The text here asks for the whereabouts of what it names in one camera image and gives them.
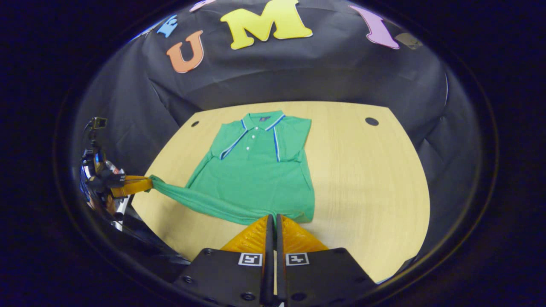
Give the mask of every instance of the letter m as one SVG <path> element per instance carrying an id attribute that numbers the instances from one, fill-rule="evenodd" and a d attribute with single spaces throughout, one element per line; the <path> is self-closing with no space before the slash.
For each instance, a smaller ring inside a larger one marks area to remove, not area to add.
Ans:
<path id="1" fill-rule="evenodd" d="M 259 40 L 265 42 L 269 38 L 273 22 L 277 30 L 273 36 L 277 39 L 301 38 L 313 35 L 306 28 L 296 10 L 298 0 L 271 0 L 265 5 L 261 15 L 245 9 L 231 11 L 220 21 L 227 22 L 232 32 L 232 49 L 237 50 L 254 44 L 254 39 L 246 35 L 249 31 Z"/>

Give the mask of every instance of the black fabric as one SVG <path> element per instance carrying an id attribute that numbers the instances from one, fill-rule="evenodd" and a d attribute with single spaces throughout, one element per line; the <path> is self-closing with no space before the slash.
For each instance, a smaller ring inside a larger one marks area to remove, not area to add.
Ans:
<path id="1" fill-rule="evenodd" d="M 192 13 L 183 8 L 168 38 L 156 33 L 162 21 L 132 40 L 98 72 L 76 125 L 107 117 L 102 138 L 108 159 L 128 174 L 143 175 L 196 111 L 272 101 L 388 107 L 415 146 L 429 184 L 431 220 L 423 251 L 430 249 L 463 209 L 478 163 L 473 109 L 455 77 L 426 46 L 413 50 L 399 43 L 394 50 L 370 42 L 366 22 L 341 0 L 299 1 L 311 37 L 279 40 L 273 25 L 267 42 L 255 38 L 252 46 L 232 50 L 220 17 L 239 8 L 261 14 L 266 2 L 226 0 Z M 384 24 L 392 37 L 404 32 L 388 20 Z M 177 73 L 166 51 L 183 42 L 181 53 L 189 60 L 186 38 L 198 30 L 203 61 Z"/>

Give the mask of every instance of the purple letter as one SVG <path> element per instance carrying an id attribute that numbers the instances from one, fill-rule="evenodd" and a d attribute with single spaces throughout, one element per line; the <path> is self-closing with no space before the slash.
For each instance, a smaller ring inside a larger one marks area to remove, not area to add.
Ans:
<path id="1" fill-rule="evenodd" d="M 381 17 L 363 8 L 355 7 L 352 5 L 349 5 L 349 7 L 357 11 L 360 16 L 362 16 L 364 21 L 366 21 L 368 29 L 370 29 L 370 34 L 366 35 L 368 40 L 370 40 L 372 43 L 387 46 L 392 49 L 400 48 L 398 43 L 395 42 L 390 36 L 390 33 L 383 24 L 383 19 Z"/>

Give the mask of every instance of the shirt collar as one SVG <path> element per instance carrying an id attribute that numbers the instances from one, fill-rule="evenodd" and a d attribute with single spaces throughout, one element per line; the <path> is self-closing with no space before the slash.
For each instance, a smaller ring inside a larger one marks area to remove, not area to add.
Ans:
<path id="1" fill-rule="evenodd" d="M 241 120 L 243 128 L 247 130 L 254 129 L 255 127 L 269 131 L 275 127 L 284 117 L 284 113 L 279 111 L 265 112 L 265 113 L 248 113 Z"/>

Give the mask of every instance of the wooden table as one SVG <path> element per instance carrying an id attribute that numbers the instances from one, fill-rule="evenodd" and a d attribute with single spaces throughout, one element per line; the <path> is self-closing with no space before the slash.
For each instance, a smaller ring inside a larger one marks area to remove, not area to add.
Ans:
<path id="1" fill-rule="evenodd" d="M 302 226 L 329 248 L 345 247 L 375 282 L 392 276 L 419 251 L 430 204 L 419 157 L 388 108 L 274 102 L 195 113 L 146 175 L 185 186 L 222 123 L 275 110 L 312 120 L 305 151 L 315 214 Z M 367 117 L 379 124 L 370 125 Z M 155 190 L 136 194 L 133 206 L 161 239 L 190 260 L 205 247 L 221 248 L 246 227 L 189 210 Z"/>

